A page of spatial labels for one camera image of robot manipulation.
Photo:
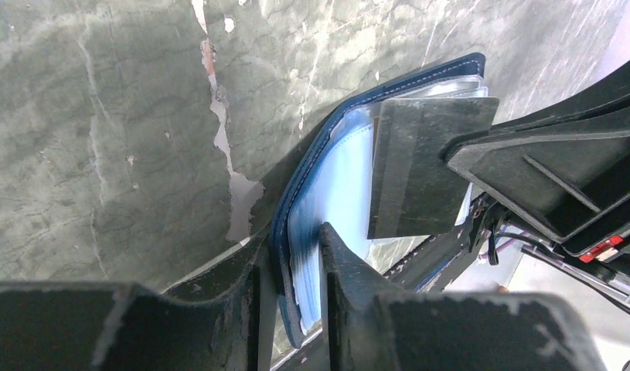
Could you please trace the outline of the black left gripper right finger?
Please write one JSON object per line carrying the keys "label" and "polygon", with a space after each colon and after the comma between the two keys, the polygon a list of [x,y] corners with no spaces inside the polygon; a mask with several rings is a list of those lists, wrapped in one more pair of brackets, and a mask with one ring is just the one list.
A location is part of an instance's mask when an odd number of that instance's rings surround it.
{"label": "black left gripper right finger", "polygon": [[550,294],[417,293],[325,223],[322,325],[333,370],[602,370],[578,313]]}

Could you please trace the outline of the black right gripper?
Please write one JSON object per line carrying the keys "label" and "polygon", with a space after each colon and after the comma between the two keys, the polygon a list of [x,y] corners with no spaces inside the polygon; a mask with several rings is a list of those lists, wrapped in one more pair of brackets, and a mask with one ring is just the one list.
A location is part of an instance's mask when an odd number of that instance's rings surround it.
{"label": "black right gripper", "polygon": [[447,166],[607,280],[630,277],[630,60],[451,149]]}

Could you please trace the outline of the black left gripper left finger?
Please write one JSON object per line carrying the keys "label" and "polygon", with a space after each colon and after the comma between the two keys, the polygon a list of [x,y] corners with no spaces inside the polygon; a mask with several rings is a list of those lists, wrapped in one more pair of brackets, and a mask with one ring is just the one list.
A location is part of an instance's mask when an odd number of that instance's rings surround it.
{"label": "black left gripper left finger", "polygon": [[135,282],[0,281],[0,370],[260,370],[264,236],[158,293]]}

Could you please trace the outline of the black credit card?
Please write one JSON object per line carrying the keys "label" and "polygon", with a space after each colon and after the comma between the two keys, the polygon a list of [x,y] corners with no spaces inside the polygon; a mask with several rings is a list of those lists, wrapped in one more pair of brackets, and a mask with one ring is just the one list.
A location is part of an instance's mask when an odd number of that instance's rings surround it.
{"label": "black credit card", "polygon": [[469,182],[446,166],[452,145],[486,133],[496,97],[392,98],[381,105],[373,155],[370,239],[443,234]]}

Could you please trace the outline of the blue leather card holder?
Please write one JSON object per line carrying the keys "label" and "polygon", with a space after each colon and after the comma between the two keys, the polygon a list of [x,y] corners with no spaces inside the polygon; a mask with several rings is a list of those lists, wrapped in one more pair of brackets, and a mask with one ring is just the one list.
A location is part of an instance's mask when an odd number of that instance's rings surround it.
{"label": "blue leather card holder", "polygon": [[459,83],[478,82],[481,96],[486,57],[470,53],[415,70],[345,99],[322,122],[278,202],[269,251],[278,304],[288,341],[299,349],[322,317],[318,232],[330,223],[347,247],[366,259],[371,198],[374,119],[394,97],[457,97]]}

